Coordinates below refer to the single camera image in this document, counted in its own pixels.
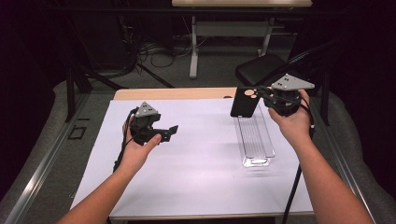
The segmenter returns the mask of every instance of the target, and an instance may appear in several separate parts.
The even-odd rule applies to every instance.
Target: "triangular metal plate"
[[[297,91],[314,89],[315,85],[297,77],[286,74],[278,81],[274,82],[271,87],[280,91]]]
[[[146,101],[145,101],[139,107],[139,109],[137,110],[137,112],[134,116],[137,118],[142,118],[145,116],[156,115],[156,114],[158,114],[158,111],[156,109],[154,109],[151,105],[146,103]]]

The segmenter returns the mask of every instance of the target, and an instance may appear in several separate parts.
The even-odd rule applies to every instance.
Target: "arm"
[[[128,130],[126,139],[131,138]],[[129,182],[143,166],[150,151],[160,141],[160,134],[155,135],[144,146],[131,141],[125,148],[123,159],[116,172],[70,210],[58,223],[105,223]]]
[[[309,99],[305,91],[300,94]],[[301,108],[287,118],[272,108],[269,113],[297,154],[318,223],[373,223],[359,199],[312,142],[308,114]]]

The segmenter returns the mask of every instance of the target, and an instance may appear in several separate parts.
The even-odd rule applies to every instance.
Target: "metal rod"
[[[314,10],[310,7],[300,10],[244,8],[244,7],[219,7],[219,8],[81,8],[81,7],[46,7],[50,13],[76,14],[117,14],[117,15],[171,15],[171,16],[224,16],[224,15],[249,15],[263,17],[297,17],[297,18],[325,18],[339,19],[349,15],[345,10]]]

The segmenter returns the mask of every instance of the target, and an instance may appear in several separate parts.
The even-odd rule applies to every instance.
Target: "right hand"
[[[309,103],[309,96],[304,90],[299,90],[302,98]],[[302,104],[307,106],[306,102],[302,100]],[[279,129],[288,142],[293,146],[297,146],[302,141],[310,140],[309,136],[309,115],[301,107],[288,116],[283,117],[275,112],[273,108],[269,108],[268,112],[271,118],[279,125]]]
[[[146,159],[148,158],[150,151],[160,144],[161,135],[157,133],[145,145],[140,146],[132,139],[131,130],[129,128],[125,130],[126,128],[127,127],[124,123],[122,126],[122,132],[124,133],[126,131],[126,141],[128,144],[125,146],[122,161],[117,171],[123,171],[132,178],[140,170],[140,168],[142,168],[146,162]]]

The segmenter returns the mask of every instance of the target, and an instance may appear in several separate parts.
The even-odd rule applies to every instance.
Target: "wooden table edge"
[[[236,87],[118,90],[114,100],[219,99],[234,97]]]

